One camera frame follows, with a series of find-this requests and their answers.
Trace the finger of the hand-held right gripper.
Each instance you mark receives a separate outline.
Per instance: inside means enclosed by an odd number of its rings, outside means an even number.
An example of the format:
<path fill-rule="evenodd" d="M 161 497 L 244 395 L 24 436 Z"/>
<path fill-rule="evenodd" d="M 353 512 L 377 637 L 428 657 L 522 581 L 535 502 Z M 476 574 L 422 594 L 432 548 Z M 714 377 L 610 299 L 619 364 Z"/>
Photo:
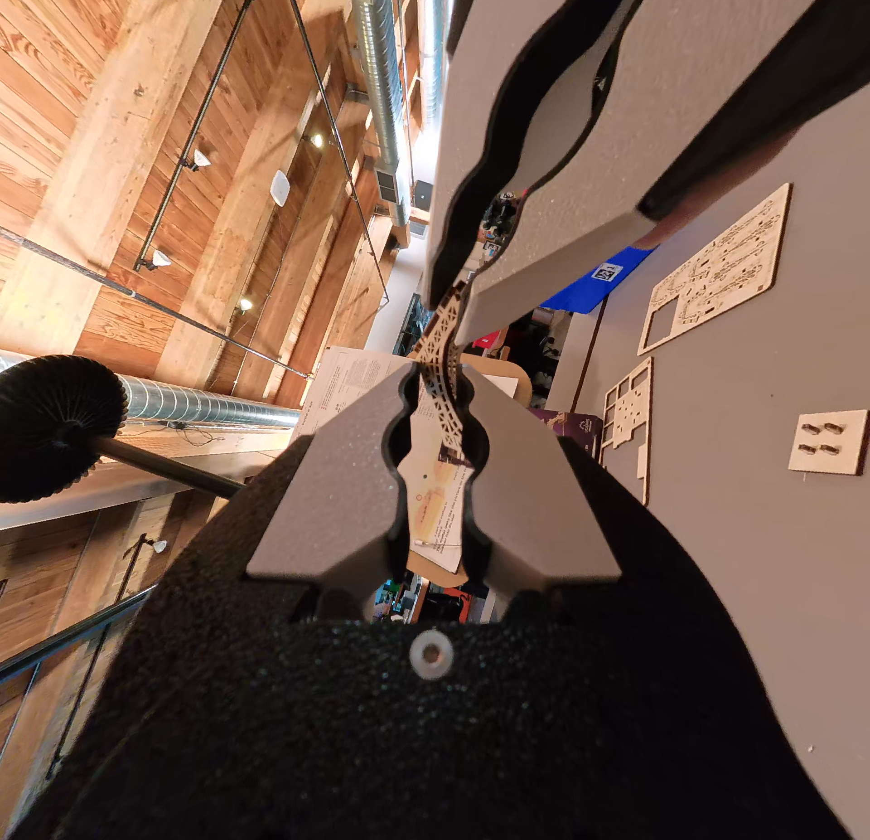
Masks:
<path fill-rule="evenodd" d="M 655 246 L 697 217 L 656 223 L 638 205 L 814 0 L 625 0 L 533 115 L 523 194 L 498 256 L 477 272 L 456 330 L 468 344 L 516 320 L 625 247 Z"/>
<path fill-rule="evenodd" d="M 484 211 L 517 172 L 532 117 L 625 0 L 456 0 L 423 284 L 434 308 Z"/>

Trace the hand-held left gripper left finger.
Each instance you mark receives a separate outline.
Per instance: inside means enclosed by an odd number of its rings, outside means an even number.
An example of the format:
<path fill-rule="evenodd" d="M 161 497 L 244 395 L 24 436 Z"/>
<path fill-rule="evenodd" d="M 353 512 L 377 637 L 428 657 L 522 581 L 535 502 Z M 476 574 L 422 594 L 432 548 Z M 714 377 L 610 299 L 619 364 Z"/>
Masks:
<path fill-rule="evenodd" d="M 330 416 L 309 446 L 246 573 L 317 588 L 378 588 L 407 568 L 406 483 L 419 364 L 406 360 Z"/>

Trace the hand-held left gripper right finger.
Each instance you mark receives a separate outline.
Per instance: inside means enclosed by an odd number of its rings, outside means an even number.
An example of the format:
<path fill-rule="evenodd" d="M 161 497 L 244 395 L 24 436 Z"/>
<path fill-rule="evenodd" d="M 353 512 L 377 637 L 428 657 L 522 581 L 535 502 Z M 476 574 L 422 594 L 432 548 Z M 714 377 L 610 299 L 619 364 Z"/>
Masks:
<path fill-rule="evenodd" d="M 621 569 L 560 437 L 472 367 L 461 367 L 461 561 L 500 595 L 617 580 Z"/>

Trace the wooden tower model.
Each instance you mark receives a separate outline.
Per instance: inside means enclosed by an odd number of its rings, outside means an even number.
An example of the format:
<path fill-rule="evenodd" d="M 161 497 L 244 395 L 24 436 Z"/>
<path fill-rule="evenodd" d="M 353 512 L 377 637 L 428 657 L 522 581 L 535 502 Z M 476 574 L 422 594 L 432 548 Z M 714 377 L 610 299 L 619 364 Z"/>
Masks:
<path fill-rule="evenodd" d="M 433 407 L 441 433 L 443 454 L 452 465 L 471 467 L 463 450 L 463 417 L 469 395 L 463 379 L 456 330 L 468 300 L 467 282 L 460 280 L 441 300 L 412 354 L 419 363 L 420 379 Z"/>

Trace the grey desk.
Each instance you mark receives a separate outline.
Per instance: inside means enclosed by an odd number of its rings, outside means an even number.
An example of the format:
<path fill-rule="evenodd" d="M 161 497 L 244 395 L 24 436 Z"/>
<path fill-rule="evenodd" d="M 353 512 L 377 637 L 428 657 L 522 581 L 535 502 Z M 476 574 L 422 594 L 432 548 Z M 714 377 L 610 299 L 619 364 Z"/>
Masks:
<path fill-rule="evenodd" d="M 793 472 L 801 414 L 868 409 L 868 88 L 571 321 L 548 406 L 601 413 L 637 367 L 653 287 L 792 185 L 774 285 L 652 351 L 649 508 L 690 552 L 754 656 L 800 761 L 868 838 L 868 463 Z"/>

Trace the purple tower kit package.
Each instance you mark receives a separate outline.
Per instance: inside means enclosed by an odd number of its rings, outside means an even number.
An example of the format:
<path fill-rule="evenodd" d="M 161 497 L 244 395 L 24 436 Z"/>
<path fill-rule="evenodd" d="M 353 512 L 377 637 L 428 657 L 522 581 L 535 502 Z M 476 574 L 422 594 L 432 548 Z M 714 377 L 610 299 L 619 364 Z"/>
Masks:
<path fill-rule="evenodd" d="M 544 422 L 552 432 L 561 438 L 572 439 L 581 449 L 593 457 L 600 458 L 600 450 L 604 423 L 601 418 L 594 414 L 574 413 L 566 411 L 549 410 L 543 408 L 529 408 L 532 415 L 539 421 Z"/>

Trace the paper instruction sheet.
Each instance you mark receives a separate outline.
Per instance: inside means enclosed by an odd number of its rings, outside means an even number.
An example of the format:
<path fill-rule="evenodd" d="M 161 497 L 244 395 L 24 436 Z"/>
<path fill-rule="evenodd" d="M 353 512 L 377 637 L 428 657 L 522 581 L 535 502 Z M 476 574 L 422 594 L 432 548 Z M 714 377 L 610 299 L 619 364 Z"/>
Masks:
<path fill-rule="evenodd" d="M 328 347 L 305 391 L 294 435 L 313 434 L 408 363 L 398 355 Z M 470 468 L 443 443 L 433 399 L 421 381 L 418 408 L 411 416 L 411 450 L 398 472 L 406 485 L 410 568 L 423 573 L 420 565 L 431 564 L 439 585 L 459 582 L 462 504 Z"/>

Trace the large wooden parts sheet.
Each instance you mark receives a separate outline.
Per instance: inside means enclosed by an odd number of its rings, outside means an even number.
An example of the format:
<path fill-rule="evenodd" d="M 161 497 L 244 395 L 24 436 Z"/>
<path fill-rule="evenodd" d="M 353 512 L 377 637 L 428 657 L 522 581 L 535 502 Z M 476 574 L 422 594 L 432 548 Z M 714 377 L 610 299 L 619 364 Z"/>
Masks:
<path fill-rule="evenodd" d="M 638 356 L 769 290 L 775 280 L 793 184 L 786 182 L 653 288 Z M 668 334 L 652 341 L 653 318 L 676 303 Z"/>

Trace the blue plastic storage bin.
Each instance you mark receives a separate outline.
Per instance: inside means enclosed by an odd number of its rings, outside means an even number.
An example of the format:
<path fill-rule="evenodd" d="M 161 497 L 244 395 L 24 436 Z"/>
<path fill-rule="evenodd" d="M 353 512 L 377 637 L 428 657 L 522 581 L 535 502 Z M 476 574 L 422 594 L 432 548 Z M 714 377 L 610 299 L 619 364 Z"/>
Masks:
<path fill-rule="evenodd" d="M 655 248 L 644 250 L 626 247 L 541 303 L 539 307 L 553 311 L 589 314 L 654 250 Z"/>

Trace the black pleated disc on pole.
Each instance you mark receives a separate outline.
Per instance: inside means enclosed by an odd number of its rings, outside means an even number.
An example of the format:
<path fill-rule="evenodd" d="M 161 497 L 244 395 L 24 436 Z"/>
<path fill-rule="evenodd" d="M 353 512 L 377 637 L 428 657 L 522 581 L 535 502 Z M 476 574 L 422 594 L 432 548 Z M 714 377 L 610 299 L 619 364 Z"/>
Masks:
<path fill-rule="evenodd" d="M 55 495 L 115 461 L 184 486 L 232 499 L 245 484 L 117 439 L 128 396 L 109 368 L 92 359 L 51 355 L 18 362 L 1 376 L 1 501 Z"/>

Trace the black metal bar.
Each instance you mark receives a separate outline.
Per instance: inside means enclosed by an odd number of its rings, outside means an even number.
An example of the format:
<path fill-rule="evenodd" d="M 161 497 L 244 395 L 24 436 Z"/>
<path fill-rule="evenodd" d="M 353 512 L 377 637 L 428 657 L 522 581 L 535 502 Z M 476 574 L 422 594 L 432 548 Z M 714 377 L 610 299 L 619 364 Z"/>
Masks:
<path fill-rule="evenodd" d="M 81 641 L 90 639 L 96 632 L 112 626 L 114 623 L 136 612 L 147 601 L 157 586 L 155 583 L 136 593 L 136 595 L 106 607 L 2 661 L 1 684 L 5 684 L 20 674 L 35 668 L 56 653 Z"/>

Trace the small four-hole wooden square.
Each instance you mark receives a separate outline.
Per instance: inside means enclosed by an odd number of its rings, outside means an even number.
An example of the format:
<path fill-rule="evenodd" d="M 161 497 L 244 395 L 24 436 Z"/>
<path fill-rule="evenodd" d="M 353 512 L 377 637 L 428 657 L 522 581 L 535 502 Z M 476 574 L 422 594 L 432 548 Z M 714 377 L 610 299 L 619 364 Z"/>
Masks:
<path fill-rule="evenodd" d="M 788 469 L 826 476 L 859 476 L 868 438 L 868 410 L 802 413 Z"/>

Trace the silver spiral ventilation duct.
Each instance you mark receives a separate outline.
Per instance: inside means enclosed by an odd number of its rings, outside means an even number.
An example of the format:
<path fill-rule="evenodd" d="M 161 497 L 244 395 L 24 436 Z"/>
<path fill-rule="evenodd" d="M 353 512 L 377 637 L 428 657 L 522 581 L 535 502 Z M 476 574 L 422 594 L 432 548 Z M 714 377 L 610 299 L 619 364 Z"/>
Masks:
<path fill-rule="evenodd" d="M 117 374 L 93 359 L 1 353 L 2 432 L 114 436 L 125 421 L 289 430 L 299 412 Z"/>
<path fill-rule="evenodd" d="M 410 154 L 406 147 L 392 0 L 351 0 L 358 47 L 372 109 L 379 155 L 375 162 L 380 197 L 393 225 L 410 222 Z"/>

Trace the wooden sheet frame with cutouts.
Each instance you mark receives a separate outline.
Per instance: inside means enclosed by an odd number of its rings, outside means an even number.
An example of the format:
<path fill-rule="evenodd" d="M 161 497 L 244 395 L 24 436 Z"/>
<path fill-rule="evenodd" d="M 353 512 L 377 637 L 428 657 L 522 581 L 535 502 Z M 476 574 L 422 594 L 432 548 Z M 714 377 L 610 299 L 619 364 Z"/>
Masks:
<path fill-rule="evenodd" d="M 650 495 L 653 378 L 654 361 L 649 356 L 607 391 L 598 458 L 604 466 L 605 452 L 615 451 L 631 442 L 638 430 L 644 431 L 638 444 L 636 478 L 641 482 L 640 501 L 645 507 Z"/>

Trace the black track light rail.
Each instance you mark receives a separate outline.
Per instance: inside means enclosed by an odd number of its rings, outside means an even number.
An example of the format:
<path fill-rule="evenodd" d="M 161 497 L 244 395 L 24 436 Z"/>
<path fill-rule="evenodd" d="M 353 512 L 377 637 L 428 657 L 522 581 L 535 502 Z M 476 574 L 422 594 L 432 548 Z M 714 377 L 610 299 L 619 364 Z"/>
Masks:
<path fill-rule="evenodd" d="M 245 20 L 246 14 L 254 2 L 255 0 L 243 0 L 243 3 L 238 10 L 237 16 L 232 25 L 232 31 L 227 38 L 221 56 L 217 62 L 215 71 L 213 72 L 210 83 L 208 84 L 207 92 L 204 95 L 200 106 L 198 107 L 197 114 L 193 119 L 186 141 L 180 151 L 177 163 L 175 164 L 171 177 L 169 178 L 167 187 L 164 190 L 164 194 L 161 198 L 160 204 L 158 205 L 158 210 L 155 214 L 154 219 L 151 222 L 149 230 L 147 231 L 144 243 L 139 249 L 138 255 L 136 256 L 136 260 L 133 264 L 133 270 L 135 272 L 140 272 L 142 269 L 147 269 L 148 271 L 155 271 L 159 267 L 167 267 L 171 264 L 171 261 L 168 259 L 157 260 L 156 258 L 154 258 L 158 253 L 158 250 L 151 249 L 151 245 L 155 236 L 157 235 L 159 226 L 161 225 L 164 215 L 166 214 L 166 211 L 169 207 L 169 203 L 172 199 L 173 193 L 176 190 L 182 171 L 198 171 L 203 167 L 202 163 L 197 162 L 197 155 L 199 154 L 199 151 L 197 150 L 198 136 L 203 121 L 205 119 L 205 115 L 207 114 L 209 107 L 212 104 L 212 99 L 215 96 L 220 79 L 223 77 L 223 73 L 232 54 L 233 47 L 240 33 L 241 26 Z"/>

